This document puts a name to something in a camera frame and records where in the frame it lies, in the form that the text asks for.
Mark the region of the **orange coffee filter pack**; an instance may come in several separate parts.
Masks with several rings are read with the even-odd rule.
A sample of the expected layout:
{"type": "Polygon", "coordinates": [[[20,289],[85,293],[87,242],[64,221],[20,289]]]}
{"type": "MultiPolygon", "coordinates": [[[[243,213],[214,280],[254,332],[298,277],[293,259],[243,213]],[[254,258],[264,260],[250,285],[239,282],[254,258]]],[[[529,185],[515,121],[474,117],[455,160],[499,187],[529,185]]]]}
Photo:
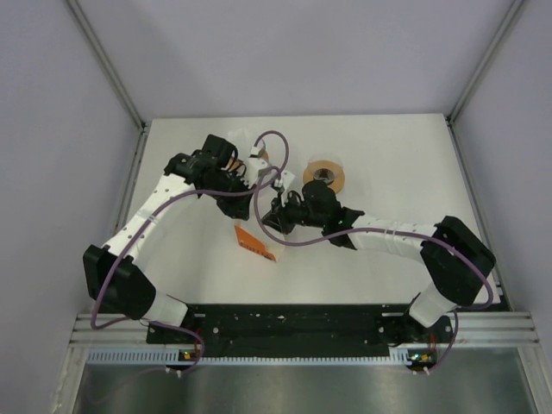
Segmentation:
{"type": "Polygon", "coordinates": [[[285,250],[283,244],[268,237],[253,221],[234,221],[234,229],[238,244],[251,253],[277,262],[285,250]]]}

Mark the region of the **clear glass dripper cone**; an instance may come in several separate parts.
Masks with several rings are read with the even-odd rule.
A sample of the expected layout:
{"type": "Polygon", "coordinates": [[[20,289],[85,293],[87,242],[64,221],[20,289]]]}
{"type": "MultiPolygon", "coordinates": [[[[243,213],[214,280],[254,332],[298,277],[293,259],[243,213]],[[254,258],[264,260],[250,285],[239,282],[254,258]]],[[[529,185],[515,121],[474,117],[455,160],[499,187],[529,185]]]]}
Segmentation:
{"type": "Polygon", "coordinates": [[[315,154],[310,157],[306,171],[314,180],[330,185],[343,175],[342,161],[334,154],[315,154]]]}

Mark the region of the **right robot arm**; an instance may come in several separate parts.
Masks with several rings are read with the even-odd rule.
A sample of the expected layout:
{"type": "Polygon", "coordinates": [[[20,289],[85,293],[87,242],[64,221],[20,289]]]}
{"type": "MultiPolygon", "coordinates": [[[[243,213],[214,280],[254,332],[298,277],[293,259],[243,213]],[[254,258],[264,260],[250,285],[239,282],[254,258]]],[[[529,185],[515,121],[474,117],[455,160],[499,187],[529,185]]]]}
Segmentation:
{"type": "Polygon", "coordinates": [[[436,224],[385,220],[342,206],[326,184],[311,181],[301,192],[281,192],[265,215],[255,217],[271,239],[288,235],[297,226],[316,228],[322,233],[320,242],[392,254],[424,265],[430,283],[414,297],[402,321],[405,335],[415,342],[429,336],[435,322],[451,311],[483,310],[492,304],[488,277],[496,258],[455,216],[445,216],[436,224]]]}

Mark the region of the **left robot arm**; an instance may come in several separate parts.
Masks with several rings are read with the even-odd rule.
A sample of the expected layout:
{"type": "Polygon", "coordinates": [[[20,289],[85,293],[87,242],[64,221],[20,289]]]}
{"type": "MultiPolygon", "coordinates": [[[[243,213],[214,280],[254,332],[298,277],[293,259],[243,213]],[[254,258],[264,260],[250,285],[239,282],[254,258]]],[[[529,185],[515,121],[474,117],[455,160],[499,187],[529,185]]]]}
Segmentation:
{"type": "Polygon", "coordinates": [[[265,147],[254,144],[248,156],[216,135],[208,135],[192,154],[176,154],[158,184],[129,221],[103,246],[84,253],[85,277],[94,312],[102,306],[133,320],[166,325],[169,336],[186,342],[195,334],[187,305],[159,291],[147,277],[147,264],[167,232],[183,212],[203,195],[216,200],[232,219],[247,220],[260,169],[266,166],[265,147]]]}

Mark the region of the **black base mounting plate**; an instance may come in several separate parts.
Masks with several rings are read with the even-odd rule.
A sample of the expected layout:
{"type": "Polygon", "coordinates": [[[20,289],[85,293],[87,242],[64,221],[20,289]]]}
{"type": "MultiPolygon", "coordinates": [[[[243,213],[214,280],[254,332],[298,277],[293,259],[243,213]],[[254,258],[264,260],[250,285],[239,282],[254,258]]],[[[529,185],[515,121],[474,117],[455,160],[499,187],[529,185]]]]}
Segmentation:
{"type": "Polygon", "coordinates": [[[449,317],[425,328],[404,304],[194,304],[182,326],[152,326],[146,341],[203,344],[207,357],[364,357],[403,344],[447,344],[453,333],[449,317]]]}

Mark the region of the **aluminium frame rail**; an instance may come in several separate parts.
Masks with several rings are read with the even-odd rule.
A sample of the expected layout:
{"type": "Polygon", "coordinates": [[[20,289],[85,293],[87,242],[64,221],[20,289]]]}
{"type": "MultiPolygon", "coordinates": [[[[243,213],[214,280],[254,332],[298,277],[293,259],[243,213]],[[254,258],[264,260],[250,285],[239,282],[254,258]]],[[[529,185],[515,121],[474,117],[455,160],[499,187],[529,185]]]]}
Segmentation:
{"type": "MultiPolygon", "coordinates": [[[[71,348],[145,347],[147,325],[123,321],[95,330],[90,314],[77,315],[69,340],[71,348]]],[[[456,335],[457,348],[524,348],[541,345],[528,312],[462,312],[456,335]]]]}

